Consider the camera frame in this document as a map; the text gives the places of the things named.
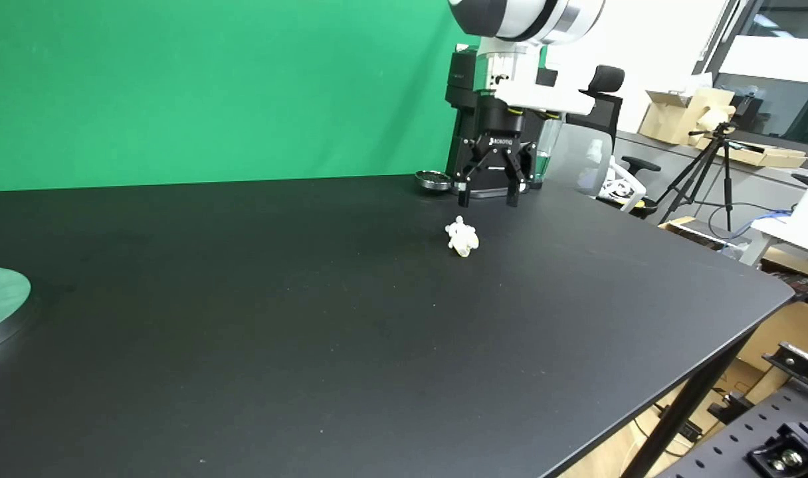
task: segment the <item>cardboard box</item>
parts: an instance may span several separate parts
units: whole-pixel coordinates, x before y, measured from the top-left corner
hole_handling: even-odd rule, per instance
[[[708,137],[695,136],[692,146],[703,152],[708,146]],[[777,146],[769,146],[769,142],[736,140],[728,149],[728,160],[751,164],[751,166],[794,170],[794,166],[800,166],[806,162],[806,152],[800,152],[800,149],[777,149]]]
[[[684,146],[692,140],[688,132],[697,130],[700,117],[708,114],[711,105],[728,105],[733,98],[732,89],[715,87],[700,87],[692,98],[663,89],[646,89],[646,96],[651,102],[640,122],[640,136]]]

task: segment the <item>green backdrop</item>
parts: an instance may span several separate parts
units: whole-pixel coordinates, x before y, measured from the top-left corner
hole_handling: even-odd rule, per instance
[[[444,164],[444,0],[0,0],[0,190]]]

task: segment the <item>desk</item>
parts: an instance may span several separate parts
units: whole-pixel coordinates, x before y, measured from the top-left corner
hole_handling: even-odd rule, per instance
[[[793,218],[764,218],[756,221],[752,229],[760,231],[760,235],[745,250],[745,264],[759,264],[773,242],[787,242],[808,251],[808,231],[798,229]]]
[[[543,476],[790,288],[549,186],[409,178],[0,193],[41,324],[0,348],[0,476]]]

